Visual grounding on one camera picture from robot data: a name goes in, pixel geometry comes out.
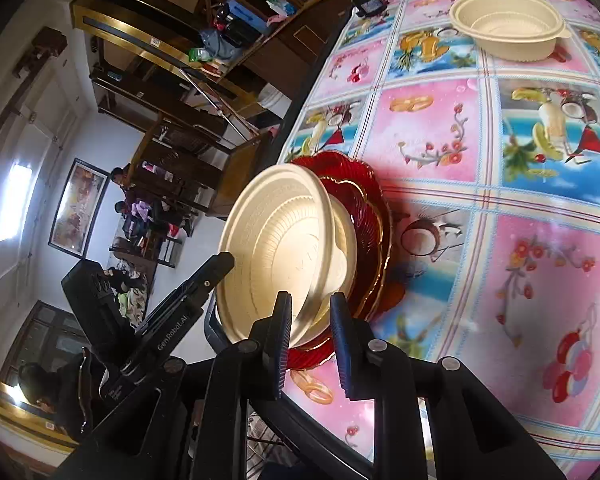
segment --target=metal bolt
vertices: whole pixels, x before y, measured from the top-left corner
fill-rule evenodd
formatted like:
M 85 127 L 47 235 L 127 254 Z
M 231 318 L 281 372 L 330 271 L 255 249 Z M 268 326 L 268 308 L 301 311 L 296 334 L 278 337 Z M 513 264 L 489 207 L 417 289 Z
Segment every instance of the metal bolt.
M 455 357 L 445 357 L 442 359 L 442 366 L 445 370 L 454 371 L 460 369 L 460 361 Z
M 169 359 L 165 364 L 162 365 L 164 371 L 168 374 L 177 374 L 180 370 L 182 370 L 182 360 L 181 359 Z
M 372 352 L 383 352 L 386 350 L 386 341 L 383 341 L 382 339 L 372 339 L 369 341 L 368 346 L 369 350 Z
M 238 343 L 238 350 L 243 354 L 250 354 L 258 349 L 258 343 L 252 339 L 245 339 Z

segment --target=wall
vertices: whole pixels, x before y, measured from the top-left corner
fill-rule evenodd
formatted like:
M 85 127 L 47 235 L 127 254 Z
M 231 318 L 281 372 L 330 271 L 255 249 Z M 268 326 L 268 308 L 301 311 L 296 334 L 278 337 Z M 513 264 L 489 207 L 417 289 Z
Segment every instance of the wall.
M 107 115 L 89 112 L 85 116 L 59 164 L 54 177 L 55 187 L 48 196 L 46 212 L 40 220 L 38 249 L 33 262 L 36 271 L 33 296 L 38 300 L 70 310 L 60 281 L 78 259 L 48 245 L 48 234 L 74 158 L 109 172 L 131 160 L 141 139 L 141 132 Z M 120 215 L 114 209 L 118 200 L 124 200 L 124 194 L 118 186 L 109 182 L 94 220 L 86 254 L 88 259 L 99 262 L 102 266 L 109 259 L 109 247 L 120 220 Z

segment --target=patterned tablecloth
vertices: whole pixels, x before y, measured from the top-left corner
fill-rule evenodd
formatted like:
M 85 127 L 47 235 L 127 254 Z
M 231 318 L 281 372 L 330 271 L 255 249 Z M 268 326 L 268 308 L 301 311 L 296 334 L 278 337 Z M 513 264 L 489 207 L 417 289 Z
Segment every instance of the patterned tablecloth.
M 457 356 L 569 479 L 588 478 L 600 462 L 600 13 L 547 0 L 572 37 L 522 64 L 454 30 L 454 1 L 353 16 L 279 162 L 338 150 L 374 168 L 395 248 L 376 336 Z M 306 374 L 296 381 L 333 400 L 289 375 L 286 394 L 372 460 L 373 402 L 344 397 L 333 358 Z

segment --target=framed picture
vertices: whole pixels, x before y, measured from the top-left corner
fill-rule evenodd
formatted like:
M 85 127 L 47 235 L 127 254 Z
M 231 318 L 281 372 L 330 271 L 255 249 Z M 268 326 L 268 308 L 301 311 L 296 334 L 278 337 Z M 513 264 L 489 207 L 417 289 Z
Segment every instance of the framed picture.
M 84 258 L 93 229 L 93 220 L 109 183 L 109 173 L 76 158 L 69 170 L 49 245 L 78 258 Z

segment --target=beige plastic bowl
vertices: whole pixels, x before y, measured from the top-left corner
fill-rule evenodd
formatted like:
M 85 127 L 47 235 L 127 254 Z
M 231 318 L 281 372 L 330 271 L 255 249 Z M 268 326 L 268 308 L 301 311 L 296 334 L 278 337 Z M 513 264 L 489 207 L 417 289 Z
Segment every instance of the beige plastic bowl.
M 570 38 L 562 16 L 544 0 L 458 0 L 449 11 L 453 26 L 481 48 L 512 61 L 538 61 Z
M 336 232 L 336 245 L 347 258 L 347 272 L 342 285 L 336 292 L 342 292 L 348 296 L 353 280 L 356 277 L 356 264 L 358 262 L 358 244 L 356 241 L 356 229 L 353 226 L 353 220 L 347 212 L 347 209 L 340 203 L 336 197 L 329 195 L 331 199 L 331 208 L 333 209 L 333 220 Z M 304 345 L 311 339 L 319 336 L 327 330 L 330 323 L 329 303 L 331 293 L 322 298 L 320 310 L 316 315 L 314 322 L 309 330 L 300 338 L 296 346 Z
M 235 258 L 234 270 L 216 287 L 218 316 L 231 342 L 247 338 L 286 290 L 293 306 L 289 344 L 296 345 L 347 273 L 329 195 L 311 171 L 293 164 L 273 166 L 248 184 L 229 214 L 219 251 Z

